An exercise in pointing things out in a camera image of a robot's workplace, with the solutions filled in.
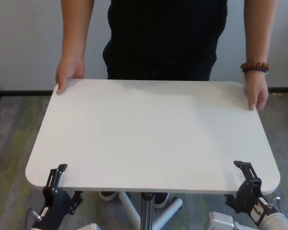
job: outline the white wall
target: white wall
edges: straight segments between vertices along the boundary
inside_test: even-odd
[[[102,51],[110,38],[110,0],[96,0],[85,53],[86,77],[106,78]],[[60,59],[60,1],[0,0],[0,90],[52,90]],[[228,1],[228,19],[220,37],[214,81],[240,81],[244,62],[243,0]],[[273,33],[269,86],[288,86],[288,0],[281,0]]]

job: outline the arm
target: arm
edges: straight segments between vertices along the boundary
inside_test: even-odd
[[[67,80],[84,77],[84,51],[94,0],[61,0],[63,15],[62,57],[57,69],[57,93],[65,91]]]
[[[277,7],[278,0],[244,1],[247,61],[267,62]],[[268,97],[264,74],[258,71],[247,72],[245,82],[250,109],[263,109]]]

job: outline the table leg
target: table leg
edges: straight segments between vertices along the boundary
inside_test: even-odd
[[[141,193],[141,230],[152,230],[154,217],[154,193]]]
[[[180,209],[182,200],[176,198],[174,202],[154,221],[153,230],[160,230],[166,222]]]
[[[120,192],[120,201],[126,209],[135,230],[140,230],[141,219],[125,192]]]

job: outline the cable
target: cable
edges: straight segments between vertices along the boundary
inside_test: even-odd
[[[28,224],[28,217],[29,217],[29,213],[32,211],[33,209],[30,207],[27,210],[27,214],[25,215],[25,221],[24,221],[24,230],[27,230],[27,224]]]
[[[278,210],[279,210],[284,216],[286,216],[286,215],[284,214],[283,210],[282,210],[282,209],[280,208],[280,206],[279,206],[279,201],[280,201],[280,200],[277,200]]]

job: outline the black trousers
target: black trousers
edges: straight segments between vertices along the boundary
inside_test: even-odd
[[[158,80],[158,81],[208,81],[216,61],[216,45],[213,42],[178,61],[150,62],[149,57],[139,57],[110,41],[104,49],[103,58],[107,66],[108,79],[112,80]]]

